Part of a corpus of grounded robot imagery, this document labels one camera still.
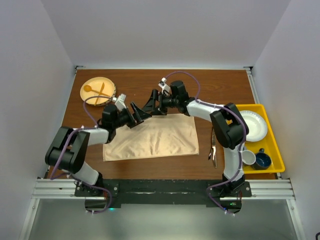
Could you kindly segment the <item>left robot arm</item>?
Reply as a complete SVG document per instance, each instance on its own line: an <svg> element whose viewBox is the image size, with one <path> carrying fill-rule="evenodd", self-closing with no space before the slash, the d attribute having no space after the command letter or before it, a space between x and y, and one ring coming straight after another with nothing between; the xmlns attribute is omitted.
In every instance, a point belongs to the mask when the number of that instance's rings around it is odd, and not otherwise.
<svg viewBox="0 0 320 240"><path fill-rule="evenodd" d="M92 196L104 193L102 174L85 162L87 149L110 143L118 128L134 128L152 117L151 107L139 108L134 102L130 106L133 112L127 107L120 110L114 104L106 105L94 127L60 127L45 155L45 163L53 167L49 179L57 179L56 171L61 170L85 185Z"/></svg>

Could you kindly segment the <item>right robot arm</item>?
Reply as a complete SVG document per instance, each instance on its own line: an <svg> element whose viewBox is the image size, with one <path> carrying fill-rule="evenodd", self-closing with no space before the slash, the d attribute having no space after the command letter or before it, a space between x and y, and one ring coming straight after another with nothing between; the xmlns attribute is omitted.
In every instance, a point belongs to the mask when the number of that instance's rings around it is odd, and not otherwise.
<svg viewBox="0 0 320 240"><path fill-rule="evenodd" d="M170 85L162 80L158 85L161 91L154 89L142 110L155 116L166 115L169 108L176 108L181 114L211 122L215 139L224 153L222 182L215 186L221 187L227 196L235 196L245 182L243 149L249 133L237 106L234 103L213 104L190 97L181 80Z"/></svg>

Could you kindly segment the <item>beige cloth napkin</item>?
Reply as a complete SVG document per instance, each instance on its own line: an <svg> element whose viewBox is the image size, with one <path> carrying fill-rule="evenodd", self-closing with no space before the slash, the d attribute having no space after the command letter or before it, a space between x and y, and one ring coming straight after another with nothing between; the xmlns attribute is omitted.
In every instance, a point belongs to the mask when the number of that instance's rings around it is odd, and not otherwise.
<svg viewBox="0 0 320 240"><path fill-rule="evenodd" d="M103 145L103 161L123 161L198 155L195 120L184 114L156 115L143 123L116 130L113 140Z"/></svg>

